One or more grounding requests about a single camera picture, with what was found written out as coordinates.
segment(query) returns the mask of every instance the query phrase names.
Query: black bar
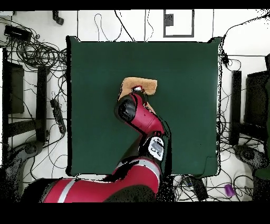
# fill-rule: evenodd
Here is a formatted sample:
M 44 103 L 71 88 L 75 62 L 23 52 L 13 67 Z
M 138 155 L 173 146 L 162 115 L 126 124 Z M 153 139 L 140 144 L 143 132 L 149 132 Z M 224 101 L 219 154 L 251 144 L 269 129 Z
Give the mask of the black bar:
M 265 57 L 266 69 L 270 71 L 270 54 Z
M 233 71 L 232 94 L 230 99 L 230 123 L 229 123 L 229 144 L 238 145 L 239 124 L 241 116 L 241 71 Z
M 251 136 L 252 138 L 266 141 L 268 138 L 267 128 L 247 123 L 238 124 L 238 130 L 241 134 Z
M 8 137 L 12 137 L 15 135 L 19 135 L 25 132 L 30 132 L 31 130 L 35 130 L 36 128 L 42 127 L 41 120 L 24 120 L 22 122 L 14 122 L 8 124 Z
M 40 66 L 37 70 L 36 119 L 41 121 L 41 127 L 36 129 L 36 140 L 45 143 L 47 117 L 47 75 L 49 69 Z

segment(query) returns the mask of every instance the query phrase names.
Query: electronic device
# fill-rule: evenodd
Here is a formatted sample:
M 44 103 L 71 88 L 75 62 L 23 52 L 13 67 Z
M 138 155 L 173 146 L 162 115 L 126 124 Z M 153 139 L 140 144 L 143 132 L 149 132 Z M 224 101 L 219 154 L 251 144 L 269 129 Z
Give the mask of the electronic device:
M 9 82 L 10 88 L 7 89 L 10 94 L 8 114 L 22 114 L 24 112 L 23 101 L 23 78 L 24 69 L 22 65 L 7 62 L 9 70 L 6 72 L 9 75 L 6 76 L 6 81 Z
M 31 41 L 32 33 L 27 30 L 22 30 L 14 26 L 6 25 L 4 35 L 17 41 L 25 41 L 29 43 Z
M 203 201 L 208 198 L 206 187 L 203 183 L 202 179 L 195 178 L 193 176 L 189 176 L 190 181 L 192 183 L 194 194 L 197 196 L 199 201 Z
M 246 104 L 244 122 L 265 127 L 268 113 L 268 94 L 265 85 L 269 71 L 248 74 L 246 79 Z
M 240 161 L 251 166 L 252 169 L 266 168 L 269 166 L 269 160 L 267 156 L 246 145 L 235 145 L 235 156 Z
M 61 134 L 65 134 L 66 133 L 66 126 L 64 123 L 64 119 L 62 116 L 62 112 L 61 112 L 61 108 L 59 106 L 59 103 L 55 99 L 50 100 L 50 103 L 51 103 L 51 107 L 53 108 L 53 116 L 55 118 L 55 121 L 58 124 L 59 131 Z

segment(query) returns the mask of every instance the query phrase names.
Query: small purple object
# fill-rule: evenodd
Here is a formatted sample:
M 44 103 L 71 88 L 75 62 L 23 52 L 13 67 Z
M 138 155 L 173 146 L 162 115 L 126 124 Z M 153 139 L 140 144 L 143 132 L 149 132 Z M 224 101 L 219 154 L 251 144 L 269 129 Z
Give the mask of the small purple object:
M 235 195 L 235 192 L 234 192 L 234 189 L 232 188 L 232 185 L 226 184 L 224 186 L 224 188 L 225 188 L 225 192 L 226 192 L 228 197 L 232 197 Z

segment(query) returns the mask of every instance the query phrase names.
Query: black stand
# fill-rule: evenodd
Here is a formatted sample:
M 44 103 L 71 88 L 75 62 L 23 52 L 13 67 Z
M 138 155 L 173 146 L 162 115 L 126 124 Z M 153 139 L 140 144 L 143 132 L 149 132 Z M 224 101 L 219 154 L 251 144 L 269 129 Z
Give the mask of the black stand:
M 8 110 L 5 106 L 11 97 L 10 67 L 7 52 L 3 53 L 3 166 L 0 169 L 0 200 L 17 202 L 23 191 L 23 170 L 26 161 L 39 154 L 46 141 L 46 103 L 47 103 L 47 67 L 39 67 L 37 72 L 36 119 L 25 122 L 8 123 Z M 15 148 L 6 148 L 9 137 L 36 130 L 36 141 L 22 144 Z

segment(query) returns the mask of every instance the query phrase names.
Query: black monitor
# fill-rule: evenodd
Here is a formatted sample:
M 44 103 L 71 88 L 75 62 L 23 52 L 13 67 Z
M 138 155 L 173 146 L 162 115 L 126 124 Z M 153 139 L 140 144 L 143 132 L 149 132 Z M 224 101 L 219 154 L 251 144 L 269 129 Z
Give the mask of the black monitor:
M 20 75 L 15 75 L 15 71 L 19 69 Z M 23 94 L 21 93 L 21 78 L 23 77 L 24 71 L 21 66 L 10 63 L 7 60 L 7 50 L 3 49 L 3 93 L 2 93 L 2 111 L 3 111 L 3 145 L 8 144 L 8 138 L 19 135 L 31 130 L 36 130 L 36 140 L 45 144 L 46 141 L 46 104 L 47 104 L 47 75 L 49 69 L 46 66 L 41 66 L 37 71 L 37 92 L 36 92 L 36 117 L 26 121 L 8 123 L 8 115 L 13 113 L 12 102 L 16 99 L 16 104 L 19 105 L 16 112 L 23 112 L 22 104 L 24 104 L 24 110 L 26 110 L 25 103 L 23 101 Z M 5 151 L 3 150 L 3 161 L 5 160 Z
M 270 77 L 269 71 L 248 74 L 246 79 L 246 102 L 244 122 L 266 127 L 268 113 L 268 93 L 265 85 Z

